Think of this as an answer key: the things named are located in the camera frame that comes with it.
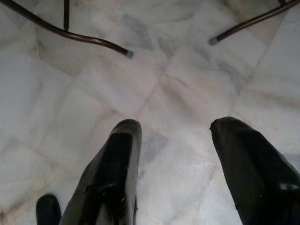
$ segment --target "marble floor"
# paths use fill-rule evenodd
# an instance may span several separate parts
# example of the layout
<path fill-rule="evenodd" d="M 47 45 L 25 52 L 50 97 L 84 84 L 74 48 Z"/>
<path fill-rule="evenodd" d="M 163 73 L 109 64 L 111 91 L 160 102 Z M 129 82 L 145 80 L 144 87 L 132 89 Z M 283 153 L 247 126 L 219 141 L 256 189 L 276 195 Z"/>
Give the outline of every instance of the marble floor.
<path fill-rule="evenodd" d="M 18 0 L 62 26 L 59 0 Z M 122 119 L 143 131 L 137 224 L 241 225 L 209 127 L 235 116 L 300 171 L 300 6 L 212 47 L 271 0 L 71 0 L 56 36 L 0 6 L 0 225 L 34 225 L 54 193 L 65 209 L 87 163 Z"/>

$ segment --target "chair leg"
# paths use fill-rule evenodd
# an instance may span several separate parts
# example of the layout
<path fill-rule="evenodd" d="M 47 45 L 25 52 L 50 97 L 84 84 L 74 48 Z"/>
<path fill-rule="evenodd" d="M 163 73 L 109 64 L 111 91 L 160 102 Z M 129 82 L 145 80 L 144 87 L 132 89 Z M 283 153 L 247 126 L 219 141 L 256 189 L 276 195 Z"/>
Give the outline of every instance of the chair leg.
<path fill-rule="evenodd" d="M 247 27 L 250 27 L 250 26 L 252 26 L 252 25 L 254 25 L 256 23 L 259 23 L 261 21 L 267 20 L 267 19 L 269 19 L 269 18 L 271 18 L 271 17 L 273 17 L 275 15 L 278 15 L 278 14 L 284 12 L 284 11 L 287 11 L 288 9 L 290 9 L 290 8 L 296 6 L 297 4 L 299 4 L 300 0 L 292 0 L 292 1 L 288 2 L 288 3 L 286 3 L 285 0 L 279 0 L 279 2 L 280 2 L 281 5 L 279 7 L 277 7 L 276 9 L 273 9 L 273 10 L 267 12 L 267 13 L 259 15 L 259 16 L 255 17 L 255 18 L 253 18 L 253 19 L 250 19 L 248 21 L 242 22 L 242 23 L 240 23 L 240 24 L 238 24 L 238 25 L 230 28 L 229 30 L 225 31 L 224 33 L 222 33 L 222 34 L 220 34 L 220 35 L 218 35 L 218 36 L 210 39 L 209 40 L 209 44 L 210 45 L 215 45 L 218 42 L 220 42 L 221 40 L 227 38 L 228 36 L 230 36 L 230 35 L 238 32 L 240 30 L 243 30 L 243 29 L 245 29 Z"/>
<path fill-rule="evenodd" d="M 46 22 L 45 20 L 41 19 L 40 17 L 34 15 L 32 12 L 28 11 L 27 9 L 25 9 L 24 7 L 20 6 L 19 4 L 15 3 L 12 0 L 0 0 L 0 3 L 9 7 L 10 9 L 17 12 L 18 14 L 24 16 L 25 18 L 34 22 L 35 24 L 39 25 L 40 27 L 42 27 L 52 33 L 60 35 L 64 38 L 68 38 L 68 39 L 80 41 L 80 42 L 85 42 L 85 43 L 90 43 L 90 44 L 95 44 L 95 45 L 102 45 L 104 47 L 113 49 L 129 58 L 133 57 L 132 51 L 122 48 L 112 42 L 109 42 L 109 41 L 106 41 L 106 40 L 103 40 L 100 38 L 96 38 L 96 37 L 89 37 L 89 36 L 85 36 L 85 35 L 71 33 L 71 32 L 68 32 L 67 30 L 53 26 L 52 24 L 50 24 L 50 23 Z M 66 0 L 65 9 L 68 8 L 68 6 L 69 6 L 68 0 Z M 68 10 L 66 10 L 65 11 L 65 20 L 64 20 L 65 25 L 68 25 L 68 16 L 69 16 Z"/>

